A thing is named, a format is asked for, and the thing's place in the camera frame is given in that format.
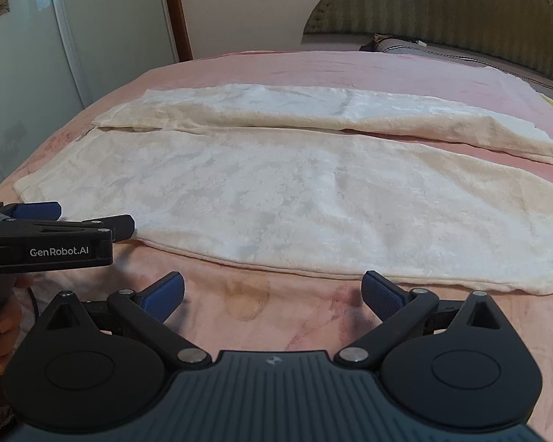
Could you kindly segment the person's left hand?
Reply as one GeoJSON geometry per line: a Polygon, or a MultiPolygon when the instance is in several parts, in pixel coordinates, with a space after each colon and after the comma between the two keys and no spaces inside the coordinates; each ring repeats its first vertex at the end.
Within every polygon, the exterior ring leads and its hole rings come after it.
{"type": "Polygon", "coordinates": [[[0,310],[0,376],[4,374],[8,363],[14,354],[14,348],[21,333],[21,324],[28,314],[28,304],[20,295],[34,283],[34,277],[29,274],[18,276],[14,294],[0,310]]]}

